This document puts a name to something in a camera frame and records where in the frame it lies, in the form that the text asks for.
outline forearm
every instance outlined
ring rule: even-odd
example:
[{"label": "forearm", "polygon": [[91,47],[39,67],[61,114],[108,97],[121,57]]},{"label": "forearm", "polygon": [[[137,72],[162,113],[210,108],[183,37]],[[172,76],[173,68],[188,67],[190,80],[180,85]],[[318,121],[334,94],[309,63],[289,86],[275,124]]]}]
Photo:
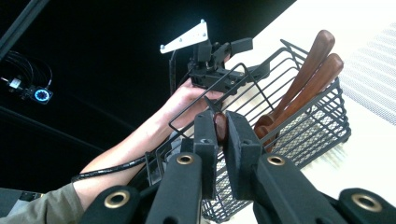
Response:
[{"label": "forearm", "polygon": [[[167,125],[168,120],[163,110],[158,111],[122,142],[91,161],[81,172],[86,173],[124,164],[144,156],[147,151],[156,148],[172,132]],[[126,185],[141,168],[142,165],[138,165],[114,174],[75,182],[74,187],[83,208],[86,209],[103,190],[116,185]]]}]

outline brass grommet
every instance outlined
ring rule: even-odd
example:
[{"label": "brass grommet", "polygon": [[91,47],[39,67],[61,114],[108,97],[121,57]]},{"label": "brass grommet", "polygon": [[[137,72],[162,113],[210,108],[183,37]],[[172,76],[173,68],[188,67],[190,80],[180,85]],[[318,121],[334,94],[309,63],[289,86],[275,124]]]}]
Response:
[{"label": "brass grommet", "polygon": [[[114,199],[118,196],[121,196],[122,199],[119,201],[115,201]],[[126,203],[128,203],[130,198],[130,194],[127,190],[125,189],[120,189],[116,192],[112,192],[105,198],[105,207],[107,208],[119,208]]]},{"label": "brass grommet", "polygon": [[181,155],[177,157],[177,162],[182,165],[191,164],[194,161],[194,157],[190,155]]},{"label": "brass grommet", "polygon": [[352,195],[352,201],[359,207],[371,211],[380,212],[382,211],[382,205],[376,199],[361,193],[356,193]]},{"label": "brass grommet", "polygon": [[283,160],[282,158],[278,157],[278,156],[270,156],[267,158],[268,162],[273,164],[273,165],[284,165],[285,164],[285,160]]}]

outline wire basket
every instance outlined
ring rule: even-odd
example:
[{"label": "wire basket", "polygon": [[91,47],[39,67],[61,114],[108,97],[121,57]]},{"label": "wire basket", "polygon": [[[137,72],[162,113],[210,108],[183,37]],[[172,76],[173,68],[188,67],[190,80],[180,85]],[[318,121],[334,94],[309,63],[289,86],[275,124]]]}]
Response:
[{"label": "wire basket", "polygon": [[[222,111],[234,111],[245,116],[251,127],[261,115],[274,110],[307,55],[303,49],[287,41],[281,41],[285,47],[263,62],[268,68],[268,73],[261,79],[252,77],[243,64],[233,68],[232,71],[246,74],[246,78],[243,79],[246,84],[235,85],[218,99],[215,105],[220,105]],[[288,157],[300,168],[335,145],[345,142],[351,131],[339,79],[337,78],[325,91],[264,136],[261,142],[264,143],[275,135],[275,140],[266,147],[272,147],[273,152]],[[155,150],[156,162],[151,162],[147,166],[150,185],[161,180],[167,158],[179,152],[181,138],[193,138],[193,122],[181,130],[175,129],[174,134]],[[220,223],[228,220],[250,203],[250,201],[233,199],[224,155],[220,152],[217,164],[216,199],[202,201],[202,216]]]}]

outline sleeve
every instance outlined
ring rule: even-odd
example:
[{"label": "sleeve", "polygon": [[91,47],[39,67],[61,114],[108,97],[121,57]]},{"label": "sleeve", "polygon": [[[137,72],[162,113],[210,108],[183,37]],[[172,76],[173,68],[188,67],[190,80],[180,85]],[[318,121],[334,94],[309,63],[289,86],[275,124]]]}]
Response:
[{"label": "sleeve", "polygon": [[0,218],[7,223],[78,223],[84,210],[73,187],[68,184],[31,201],[17,213]]}]

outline hand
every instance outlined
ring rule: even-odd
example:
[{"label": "hand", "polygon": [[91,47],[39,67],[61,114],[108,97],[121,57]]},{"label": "hand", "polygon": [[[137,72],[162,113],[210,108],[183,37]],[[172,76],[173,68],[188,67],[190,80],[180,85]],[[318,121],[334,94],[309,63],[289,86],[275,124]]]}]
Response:
[{"label": "hand", "polygon": [[[169,98],[169,100],[162,107],[162,111],[164,113],[164,118],[168,121],[174,118],[179,112],[185,109],[192,101],[198,98],[202,93],[204,93],[204,89],[193,87],[191,83],[191,79],[187,79],[177,91]],[[219,99],[223,95],[222,92],[218,91],[209,91],[205,96],[210,100]],[[172,122],[172,126],[179,129],[187,124],[189,124],[194,118],[195,115],[204,111],[207,108],[207,104],[204,98],[195,102],[187,111],[185,111],[180,117],[178,117],[175,121]]]}]

